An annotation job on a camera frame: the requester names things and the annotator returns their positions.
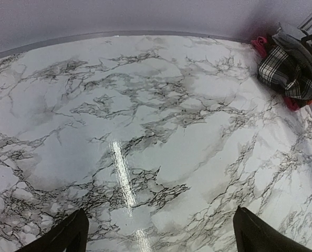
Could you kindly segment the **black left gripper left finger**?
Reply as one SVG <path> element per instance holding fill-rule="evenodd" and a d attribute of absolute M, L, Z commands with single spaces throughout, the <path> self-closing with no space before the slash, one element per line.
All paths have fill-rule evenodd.
<path fill-rule="evenodd" d="M 85 251 L 89 220 L 81 208 L 74 211 L 49 232 L 17 252 Z"/>

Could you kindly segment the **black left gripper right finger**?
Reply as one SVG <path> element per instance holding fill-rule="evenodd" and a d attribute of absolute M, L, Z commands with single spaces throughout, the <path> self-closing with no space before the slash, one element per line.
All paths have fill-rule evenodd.
<path fill-rule="evenodd" d="M 238 207 L 233 217 L 238 251 L 311 251 L 284 236 L 245 207 Z"/>

